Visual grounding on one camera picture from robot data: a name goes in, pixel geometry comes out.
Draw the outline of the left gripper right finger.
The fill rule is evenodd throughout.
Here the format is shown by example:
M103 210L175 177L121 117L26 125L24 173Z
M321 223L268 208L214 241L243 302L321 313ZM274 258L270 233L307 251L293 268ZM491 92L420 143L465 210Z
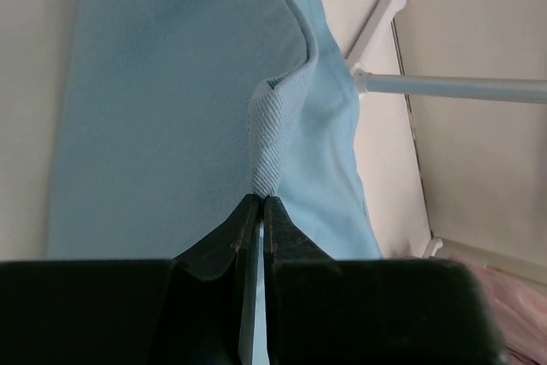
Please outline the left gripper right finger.
M332 259L277 197L263 208L273 364L505 364L479 282L445 259Z

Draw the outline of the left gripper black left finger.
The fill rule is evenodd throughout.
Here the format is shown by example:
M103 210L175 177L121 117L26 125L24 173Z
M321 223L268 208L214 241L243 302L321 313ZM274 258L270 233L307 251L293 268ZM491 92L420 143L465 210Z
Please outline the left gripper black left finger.
M260 201L170 260L4 262L4 364L249 364Z

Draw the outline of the light blue trousers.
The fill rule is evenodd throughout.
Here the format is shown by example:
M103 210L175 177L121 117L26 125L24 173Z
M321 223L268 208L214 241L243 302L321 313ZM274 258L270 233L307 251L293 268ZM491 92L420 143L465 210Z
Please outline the light blue trousers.
M358 117L321 0L79 0L46 255L173 257L255 194L329 256L379 259Z

